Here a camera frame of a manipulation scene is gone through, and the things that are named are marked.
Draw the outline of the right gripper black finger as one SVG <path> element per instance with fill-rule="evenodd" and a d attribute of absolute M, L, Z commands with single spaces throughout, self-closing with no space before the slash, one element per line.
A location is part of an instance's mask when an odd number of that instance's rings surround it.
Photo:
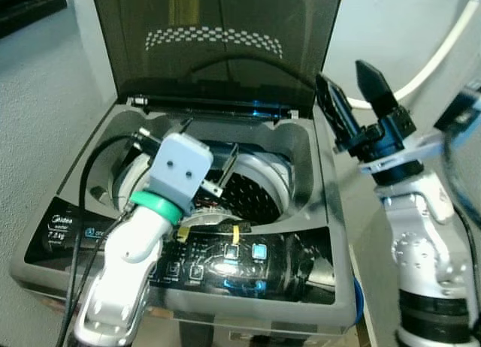
<path fill-rule="evenodd" d="M 363 59 L 357 59 L 355 65 L 358 89 L 375 116 L 388 116 L 398 110 L 400 103 L 389 88 L 382 71 Z"/>
<path fill-rule="evenodd" d="M 358 145 L 363 127 L 358 124 L 346 94 L 333 80 L 316 73 L 316 99 L 334 135 L 337 150 L 350 150 Z"/>

